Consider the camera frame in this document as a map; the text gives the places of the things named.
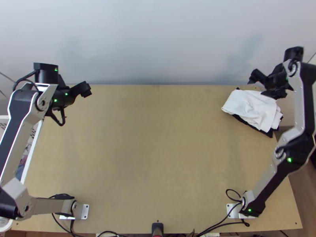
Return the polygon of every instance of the wooden table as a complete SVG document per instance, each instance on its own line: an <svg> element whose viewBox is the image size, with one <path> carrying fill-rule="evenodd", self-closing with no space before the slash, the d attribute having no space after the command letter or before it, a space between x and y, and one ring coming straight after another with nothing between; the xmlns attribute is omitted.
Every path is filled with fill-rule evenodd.
<svg viewBox="0 0 316 237"><path fill-rule="evenodd" d="M92 96L66 109L64 127L45 120L29 193L68 193L90 204L88 219L75 222L78 233L150 233L157 221L166 233L204 230L226 215L227 188L255 186L276 145L221 111L234 88L93 86ZM248 222L217 232L302 228L288 179ZM62 231L49 214L13 229Z"/></svg>

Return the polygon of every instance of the white cloth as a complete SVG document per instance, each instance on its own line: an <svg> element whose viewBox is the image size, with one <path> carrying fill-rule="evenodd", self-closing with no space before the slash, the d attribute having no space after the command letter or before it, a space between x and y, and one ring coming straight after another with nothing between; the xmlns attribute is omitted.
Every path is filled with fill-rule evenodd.
<svg viewBox="0 0 316 237"><path fill-rule="evenodd" d="M231 115L239 115L258 130L268 132L277 129L283 114L276 100L254 90L234 90L222 110Z"/></svg>

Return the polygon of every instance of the white wall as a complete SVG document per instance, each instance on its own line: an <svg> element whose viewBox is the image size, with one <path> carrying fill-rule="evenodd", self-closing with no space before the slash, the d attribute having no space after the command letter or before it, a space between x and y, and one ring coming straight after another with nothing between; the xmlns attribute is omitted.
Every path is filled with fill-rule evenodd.
<svg viewBox="0 0 316 237"><path fill-rule="evenodd" d="M0 71L58 64L67 83L240 84L316 51L315 0L3 0ZM9 95L11 83L0 77Z"/></svg>

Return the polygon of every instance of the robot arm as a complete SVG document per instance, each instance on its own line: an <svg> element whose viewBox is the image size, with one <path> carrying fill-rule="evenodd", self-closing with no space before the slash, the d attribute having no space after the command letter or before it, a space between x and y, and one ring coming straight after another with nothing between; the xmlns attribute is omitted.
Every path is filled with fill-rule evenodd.
<svg viewBox="0 0 316 237"><path fill-rule="evenodd" d="M273 74L266 77L254 70L250 77L250 83L260 81L265 86L267 91L262 94L275 99L284 98L286 89L294 91L295 126L282 134L272 164L255 188L243 194L242 205L232 211L231 218L258 217L274 190L290 173L301 169L315 150L316 66L303 63L302 58L302 47L287 49L282 67L278 65Z"/></svg>
<svg viewBox="0 0 316 237"><path fill-rule="evenodd" d="M0 142L0 213L2 217L24 220L35 214L57 213L76 219L86 219L88 205L79 204L69 195L55 195L54 199L32 197L27 187L16 177L15 173L35 124L51 117L57 124L65 124L64 108L73 104L77 95L91 95L90 86L82 82L72 88L65 85L58 74L58 66L34 63L36 83L26 83L15 90L9 101L9 122ZM53 110L62 115L60 123Z"/></svg>

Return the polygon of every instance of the wire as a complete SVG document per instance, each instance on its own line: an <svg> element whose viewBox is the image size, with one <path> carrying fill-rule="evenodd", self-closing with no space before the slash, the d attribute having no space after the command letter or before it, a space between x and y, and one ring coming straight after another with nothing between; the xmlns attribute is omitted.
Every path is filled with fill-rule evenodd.
<svg viewBox="0 0 316 237"><path fill-rule="evenodd" d="M76 236L76 237L84 237L82 235L78 235L75 233L72 233L71 231L67 230L64 226L62 226L57 220L56 217L54 216L54 213L52 213L52 217L54 219L54 221L57 223L57 225L59 225L60 228L62 228L64 231L66 231L67 233L71 234L72 236Z"/></svg>
<svg viewBox="0 0 316 237"><path fill-rule="evenodd" d="M309 63L312 59L313 59L313 57L316 55L316 52L313 54L313 56L307 61L307 63Z"/></svg>
<svg viewBox="0 0 316 237"><path fill-rule="evenodd" d="M57 223L57 225L59 225L60 228L62 228L62 229L63 229L64 231L66 231L67 233L71 234L73 237L84 237L84 236L82 236L82 235L78 235L78 234L74 233L74 231L73 231L73 225L74 225L74 223L75 223L75 219L74 219L74 220L71 220L71 222L70 222L70 231L69 231L69 230L67 230L64 226L62 226L62 225L57 221L57 219L56 219L54 213L52 213L52 217L53 217L54 221ZM119 235L119 234L117 234L116 232L109 231L109 230L103 231L102 233L100 233L100 234L98 235L98 237L100 237L101 235L103 235L103 234L105 234L105 233L111 233L111 234L114 234L114 235L117 236L117 237L126 237L125 235Z"/></svg>
<svg viewBox="0 0 316 237"><path fill-rule="evenodd" d="M14 80L12 80L10 77L8 77L7 75L3 74L2 72L0 72L0 75L4 76L5 78L8 78L10 81L12 81L13 83L15 83Z"/></svg>
<svg viewBox="0 0 316 237"><path fill-rule="evenodd" d="M228 196L229 199L231 199L232 201L240 202L240 200L236 200L236 199L231 198L231 197L228 195L228 191L232 191L232 192L236 193L236 194L238 195L238 197L241 198L241 196L240 196L239 193L237 193L234 189L226 189L226 191L225 191L226 196Z"/></svg>
<svg viewBox="0 0 316 237"><path fill-rule="evenodd" d="M105 234L105 233L111 233L111 234L114 234L116 236L118 236L117 233L113 232L113 231L109 231L109 230L106 230L106 231L103 231L102 233L100 233L97 237L101 237L101 235Z"/></svg>
<svg viewBox="0 0 316 237"><path fill-rule="evenodd" d="M38 88L37 88L37 86L36 86L36 84L35 84L33 81L31 81L31 80L28 79L29 77L33 76L35 73L37 73L37 70L34 70L34 71L32 71L31 73L27 74L26 76L24 76L24 77L20 78L19 80L17 80L17 81L13 84L12 90L15 91L17 85L18 85L20 82L22 82L22 81L28 81L29 83L31 83L31 84L36 88L37 91L39 91Z"/></svg>
<svg viewBox="0 0 316 237"><path fill-rule="evenodd" d="M239 194L237 191L235 191L234 189L226 189L226 192L225 192L226 195L227 195L227 197L228 197L229 199L231 199L232 201L237 201L238 203L237 203L235 206L233 206L233 208L229 211L229 213L224 217L223 220L221 220L220 222L218 222L217 224L215 224L215 225L213 225L213 226L208 227L206 230L204 230L204 231L202 231L201 233L199 233L198 235L196 235L197 237L200 237L200 236L202 236L202 235L204 235L204 234L207 234L208 232L211 232L211 231L213 231L213 230L215 230L215 229L217 229L217 228L219 228L219 227L222 227L222 226L228 226L228 225L234 225L234 224L244 224L246 227L249 227L249 226L250 226L250 224L247 223L247 222L245 222L244 219L241 219L241 222L229 222L229 223L224 223L224 224L222 224L222 223L230 216L230 213L231 213L237 206L239 206L239 205L242 204L242 201L236 200L236 199L230 197L230 196L228 195L228 191L232 191L232 192L236 193L236 194L241 198L240 194Z"/></svg>
<svg viewBox="0 0 316 237"><path fill-rule="evenodd" d="M280 230L282 234L284 234L286 237L289 237L287 234L284 233L284 231Z"/></svg>

